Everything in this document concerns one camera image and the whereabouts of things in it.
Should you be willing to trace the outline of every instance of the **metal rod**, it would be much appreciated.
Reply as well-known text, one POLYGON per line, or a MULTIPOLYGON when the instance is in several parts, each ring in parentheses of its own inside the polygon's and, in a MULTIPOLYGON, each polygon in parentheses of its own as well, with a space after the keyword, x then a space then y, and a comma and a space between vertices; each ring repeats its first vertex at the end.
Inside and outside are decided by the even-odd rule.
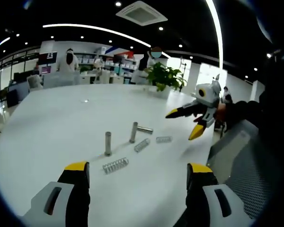
POLYGON ((1 65, 0 65, 0 91, 1 91, 1 74, 2 74, 2 68, 3 68, 2 64, 3 64, 3 60, 1 61, 1 65))
POLYGON ((111 151, 111 137, 112 137, 112 133, 110 131, 107 131, 105 133, 105 152, 104 152, 104 154, 106 156, 111 156, 112 155, 112 151, 111 151))
POLYGON ((148 134, 152 134, 153 133, 153 129, 142 127, 142 126, 138 126, 137 130, 145 132, 145 133, 148 133, 148 134))
POLYGON ((136 132, 137 132, 137 127, 138 127, 138 122, 133 123, 133 129, 132 129, 132 134, 131 138, 129 139, 130 143, 134 143, 135 137, 136 137, 136 132))
POLYGON ((27 51, 25 52, 25 57, 24 57, 24 67, 23 67, 23 72, 25 72, 25 64, 27 62, 27 51))
POLYGON ((10 65, 10 80, 11 80, 11 75, 12 75, 12 72, 13 72, 13 63, 14 63, 14 55, 12 56, 11 58, 11 65, 10 65))

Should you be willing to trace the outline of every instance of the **coil spring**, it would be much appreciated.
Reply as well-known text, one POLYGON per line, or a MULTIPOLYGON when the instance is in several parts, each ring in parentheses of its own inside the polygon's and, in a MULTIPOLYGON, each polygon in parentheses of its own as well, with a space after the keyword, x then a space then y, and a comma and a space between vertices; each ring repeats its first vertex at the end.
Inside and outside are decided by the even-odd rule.
POLYGON ((160 136, 156 138, 157 143, 169 143, 172 141, 171 136, 160 136))
POLYGON ((146 148, 150 144, 150 142, 151 142, 150 139, 145 139, 145 140, 141 141, 138 145, 134 146, 133 149, 134 149, 135 152, 140 152, 144 148, 146 148))
POLYGON ((111 162, 111 163, 107 163, 105 165, 103 165, 103 169, 104 169, 104 172, 106 174, 110 174, 114 171, 117 171, 125 166, 127 166, 129 163, 128 159, 127 158, 121 158, 121 159, 118 159, 114 162, 111 162))

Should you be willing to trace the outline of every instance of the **ceiling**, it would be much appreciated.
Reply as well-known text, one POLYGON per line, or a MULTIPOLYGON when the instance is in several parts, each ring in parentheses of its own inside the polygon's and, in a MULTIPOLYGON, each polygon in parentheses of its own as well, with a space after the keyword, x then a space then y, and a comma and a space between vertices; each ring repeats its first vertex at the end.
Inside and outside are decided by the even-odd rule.
MULTIPOLYGON (((114 0, 14 0, 8 5, 0 1, 0 42, 11 37, 0 46, 0 59, 17 50, 40 45, 42 41, 50 40, 51 36, 56 41, 76 40, 102 44, 109 44, 108 41, 113 40, 112 45, 124 49, 133 46, 134 52, 148 49, 130 39, 94 29, 42 28, 42 25, 47 24, 71 23, 108 28, 140 39, 152 47, 159 46, 170 56, 189 58, 192 53, 193 61, 218 66, 215 60, 219 59, 217 35, 205 0, 144 0, 168 19, 148 26, 139 26, 117 17, 115 14, 120 9, 135 1, 121 2, 122 6, 118 8, 114 0), (163 31, 158 30, 160 26, 164 28, 163 31)), ((229 63, 223 67, 241 79, 245 75, 249 76, 250 81, 259 79, 266 53, 272 51, 272 46, 262 34, 256 17, 238 0, 214 0, 214 3, 222 29, 224 61, 229 63)))

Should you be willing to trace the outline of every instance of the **metal cylinder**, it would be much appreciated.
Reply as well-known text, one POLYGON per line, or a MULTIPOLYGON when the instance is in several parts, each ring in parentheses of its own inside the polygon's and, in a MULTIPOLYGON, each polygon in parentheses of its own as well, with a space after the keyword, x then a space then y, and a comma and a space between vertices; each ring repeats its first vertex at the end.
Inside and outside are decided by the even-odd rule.
POLYGON ((112 133, 110 131, 107 131, 105 133, 105 152, 104 155, 106 156, 111 156, 112 155, 112 150, 111 150, 111 137, 112 133))
POLYGON ((136 137, 136 132, 137 132, 137 127, 138 127, 138 122, 133 123, 133 129, 132 129, 132 134, 131 138, 129 139, 130 143, 134 143, 135 137, 136 137))
POLYGON ((145 132, 145 133, 148 133, 148 134, 152 134, 153 133, 153 129, 142 127, 142 126, 138 126, 137 130, 145 132))

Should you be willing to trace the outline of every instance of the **round white table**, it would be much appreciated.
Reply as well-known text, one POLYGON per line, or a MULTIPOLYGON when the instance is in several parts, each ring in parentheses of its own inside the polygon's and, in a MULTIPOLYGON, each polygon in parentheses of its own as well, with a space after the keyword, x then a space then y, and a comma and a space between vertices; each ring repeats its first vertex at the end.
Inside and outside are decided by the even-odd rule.
POLYGON ((179 92, 168 100, 135 85, 79 85, 34 91, 17 107, 0 137, 0 191, 17 215, 31 199, 57 181, 74 162, 90 162, 89 226, 169 227, 186 208, 187 163, 206 164, 213 126, 189 141, 194 117, 165 119, 193 101, 179 92), (132 124, 154 129, 137 132, 132 124), (112 156, 105 157, 105 132, 112 132, 112 156), (157 144, 157 136, 172 136, 157 144), (133 148, 145 138, 140 153, 133 148), (106 175, 102 165, 126 157, 128 166, 106 175))

